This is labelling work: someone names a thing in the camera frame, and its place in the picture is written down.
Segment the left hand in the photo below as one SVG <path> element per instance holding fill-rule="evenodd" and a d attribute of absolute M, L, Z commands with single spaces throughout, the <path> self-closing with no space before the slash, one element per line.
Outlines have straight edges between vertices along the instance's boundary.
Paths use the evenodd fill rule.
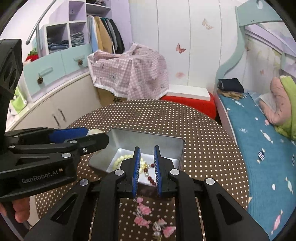
<path fill-rule="evenodd" d="M 22 198 L 12 201 L 12 207 L 15 211 L 15 220 L 18 223 L 27 221 L 30 217 L 30 198 Z"/>

